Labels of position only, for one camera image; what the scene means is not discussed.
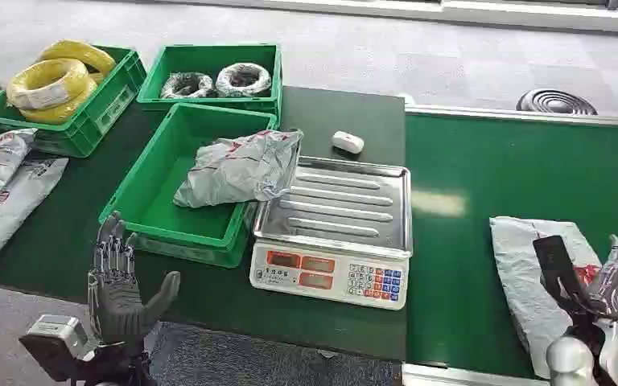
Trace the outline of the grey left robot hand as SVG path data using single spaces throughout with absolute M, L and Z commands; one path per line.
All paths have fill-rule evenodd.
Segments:
M 135 273 L 138 234 L 125 236 L 121 213 L 112 212 L 100 226 L 87 275 L 91 327 L 103 344 L 138 343 L 154 329 L 178 297 L 181 273 L 171 271 L 159 291 L 142 300 Z

